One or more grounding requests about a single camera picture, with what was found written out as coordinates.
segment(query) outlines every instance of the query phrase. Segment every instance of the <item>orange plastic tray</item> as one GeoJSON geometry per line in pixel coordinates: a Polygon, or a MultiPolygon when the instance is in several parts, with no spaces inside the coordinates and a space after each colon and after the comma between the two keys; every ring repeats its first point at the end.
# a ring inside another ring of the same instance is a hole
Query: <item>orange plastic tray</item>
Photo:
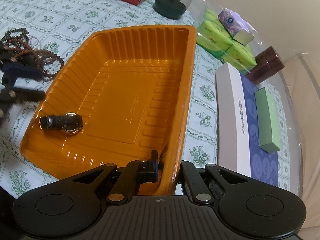
{"type": "Polygon", "coordinates": [[[140,194],[170,195],[180,166],[196,46],[196,29],[149,25],[93,33],[47,91],[22,140],[24,157],[58,179],[105,163],[164,163],[158,183],[140,194]],[[39,118],[73,112],[74,136],[40,129],[39,118]]]}

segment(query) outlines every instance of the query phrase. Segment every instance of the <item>brown jar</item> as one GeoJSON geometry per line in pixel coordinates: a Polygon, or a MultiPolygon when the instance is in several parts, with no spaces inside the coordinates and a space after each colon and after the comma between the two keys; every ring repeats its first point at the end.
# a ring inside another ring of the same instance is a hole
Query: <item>brown jar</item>
{"type": "Polygon", "coordinates": [[[284,68],[283,61],[272,46],[258,54],[255,59],[257,65],[246,75],[255,85],[272,77],[284,68]]]}

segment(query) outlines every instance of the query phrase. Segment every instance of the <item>green box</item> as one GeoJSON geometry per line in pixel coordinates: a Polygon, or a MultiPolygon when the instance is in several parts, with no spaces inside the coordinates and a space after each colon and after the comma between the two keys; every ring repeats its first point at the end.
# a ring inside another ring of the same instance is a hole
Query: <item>green box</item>
{"type": "Polygon", "coordinates": [[[204,21],[198,27],[197,44],[219,58],[233,44],[228,31],[216,21],[204,21]]]}
{"type": "Polygon", "coordinates": [[[222,63],[229,62],[237,70],[246,74],[257,65],[249,45],[244,46],[238,41],[219,58],[222,63]]]}
{"type": "Polygon", "coordinates": [[[216,14],[214,11],[212,11],[210,8],[206,7],[205,8],[205,11],[204,11],[204,15],[212,15],[214,16],[215,18],[218,18],[218,14],[216,14]]]}
{"type": "Polygon", "coordinates": [[[277,152],[281,148],[281,143],[278,115],[273,98],[266,88],[261,88],[254,94],[258,113],[259,146],[267,153],[277,152]]]}

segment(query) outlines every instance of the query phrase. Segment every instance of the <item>tissue pack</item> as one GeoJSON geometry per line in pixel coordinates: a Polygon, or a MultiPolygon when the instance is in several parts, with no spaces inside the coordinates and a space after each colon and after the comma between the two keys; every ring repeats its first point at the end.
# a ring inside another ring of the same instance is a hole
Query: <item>tissue pack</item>
{"type": "Polygon", "coordinates": [[[218,15],[218,18],[234,40],[245,46],[253,40],[254,35],[250,31],[247,22],[236,12],[229,9],[223,9],[218,15]]]}
{"type": "Polygon", "coordinates": [[[244,46],[237,41],[219,59],[222,63],[229,62],[243,74],[257,65],[249,45],[244,46]]]}
{"type": "Polygon", "coordinates": [[[207,7],[205,8],[203,20],[213,22],[213,23],[215,23],[215,25],[217,25],[217,27],[221,28],[222,30],[226,30],[224,25],[219,20],[218,14],[216,14],[214,11],[212,11],[211,9],[209,9],[207,7]]]}
{"type": "Polygon", "coordinates": [[[232,46],[233,39],[217,18],[204,20],[198,27],[197,44],[216,58],[232,46]]]}

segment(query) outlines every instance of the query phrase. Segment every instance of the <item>tablecloth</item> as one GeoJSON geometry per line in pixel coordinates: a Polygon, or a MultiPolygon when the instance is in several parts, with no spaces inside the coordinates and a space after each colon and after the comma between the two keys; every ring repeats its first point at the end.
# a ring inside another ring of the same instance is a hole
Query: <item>tablecloth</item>
{"type": "MultiPolygon", "coordinates": [[[[169,20],[156,13],[154,0],[134,6],[120,0],[0,0],[0,36],[12,28],[26,27],[40,43],[33,46],[49,49],[65,61],[93,32],[110,28],[180,24],[192,25],[193,17],[186,12],[178,20],[169,20]]],[[[215,71],[221,62],[200,46],[196,47],[193,83],[183,159],[197,167],[217,163],[217,101],[215,71]]],[[[56,70],[58,65],[50,66],[56,70]]],[[[50,82],[18,79],[17,86],[47,90],[50,82]]],[[[279,187],[289,189],[290,167],[288,139],[279,93],[267,82],[265,86],[276,99],[281,124],[282,150],[278,153],[279,187]]],[[[54,177],[25,159],[19,146],[36,103],[15,105],[0,128],[0,186],[15,198],[24,192],[56,181],[54,177]]]]}

